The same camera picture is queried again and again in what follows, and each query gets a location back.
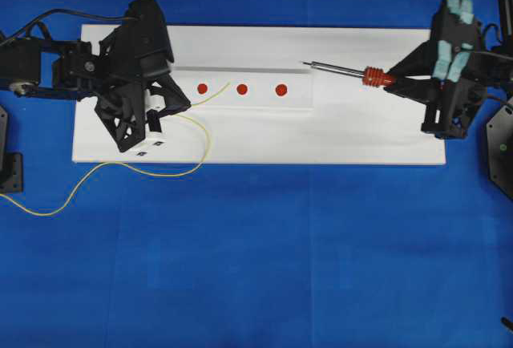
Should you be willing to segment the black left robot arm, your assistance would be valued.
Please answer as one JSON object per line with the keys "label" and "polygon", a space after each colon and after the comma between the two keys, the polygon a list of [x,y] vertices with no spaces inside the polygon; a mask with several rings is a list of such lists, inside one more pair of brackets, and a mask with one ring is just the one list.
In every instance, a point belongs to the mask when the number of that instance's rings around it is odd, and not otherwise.
{"label": "black left robot arm", "polygon": [[116,27],[99,43],[57,41],[46,25],[41,38],[27,35],[1,48],[1,88],[18,97],[96,99],[99,117],[120,152],[143,142],[161,118],[191,107],[171,77],[174,58],[165,27],[149,33],[134,22]]}

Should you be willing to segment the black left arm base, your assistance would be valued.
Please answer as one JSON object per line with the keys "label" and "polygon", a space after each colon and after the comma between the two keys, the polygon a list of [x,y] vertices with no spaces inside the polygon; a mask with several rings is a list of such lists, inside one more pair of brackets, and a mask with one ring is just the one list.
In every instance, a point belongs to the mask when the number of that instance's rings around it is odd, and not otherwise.
{"label": "black left arm base", "polygon": [[23,157],[20,152],[7,151],[8,123],[9,115],[7,111],[1,107],[1,194],[23,191]]}

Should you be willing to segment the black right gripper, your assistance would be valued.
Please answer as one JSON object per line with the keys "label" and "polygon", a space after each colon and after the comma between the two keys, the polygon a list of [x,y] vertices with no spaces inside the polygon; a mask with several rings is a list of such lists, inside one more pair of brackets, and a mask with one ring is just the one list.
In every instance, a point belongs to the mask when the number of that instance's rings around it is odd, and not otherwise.
{"label": "black right gripper", "polygon": [[[435,44],[426,41],[392,66],[388,73],[396,77],[431,75],[435,62]],[[472,80],[398,78],[384,87],[390,94],[426,104],[421,131],[441,140],[467,137],[469,127],[486,99],[487,89]]]}

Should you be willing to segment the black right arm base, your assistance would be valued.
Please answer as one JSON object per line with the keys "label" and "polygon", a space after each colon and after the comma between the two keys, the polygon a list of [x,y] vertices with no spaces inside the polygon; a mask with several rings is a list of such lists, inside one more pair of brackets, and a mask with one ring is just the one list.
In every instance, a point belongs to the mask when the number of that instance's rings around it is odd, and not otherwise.
{"label": "black right arm base", "polygon": [[487,163],[490,181],[512,199],[512,99],[487,122]]}

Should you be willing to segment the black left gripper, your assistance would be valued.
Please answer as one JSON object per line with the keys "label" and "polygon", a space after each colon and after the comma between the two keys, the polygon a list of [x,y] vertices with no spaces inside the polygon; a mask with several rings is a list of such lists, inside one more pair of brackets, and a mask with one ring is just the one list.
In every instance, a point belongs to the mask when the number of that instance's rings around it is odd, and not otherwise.
{"label": "black left gripper", "polygon": [[[100,41],[100,53],[90,42],[53,41],[51,52],[53,99],[81,100],[98,95],[95,113],[120,152],[127,152],[146,138],[144,90],[149,80],[131,56],[128,34],[122,26]],[[164,98],[158,116],[177,115],[192,107],[191,101],[170,75],[150,86],[151,95]]]}

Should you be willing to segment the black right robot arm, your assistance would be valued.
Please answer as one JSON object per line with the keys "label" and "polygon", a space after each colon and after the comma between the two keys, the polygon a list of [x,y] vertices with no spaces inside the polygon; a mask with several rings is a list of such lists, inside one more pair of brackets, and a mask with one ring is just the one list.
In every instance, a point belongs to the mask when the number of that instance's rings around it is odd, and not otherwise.
{"label": "black right robot arm", "polygon": [[489,87],[511,91],[512,55],[488,50],[479,22],[435,22],[430,37],[390,68],[393,95],[425,105],[421,131],[441,140],[467,137]]}

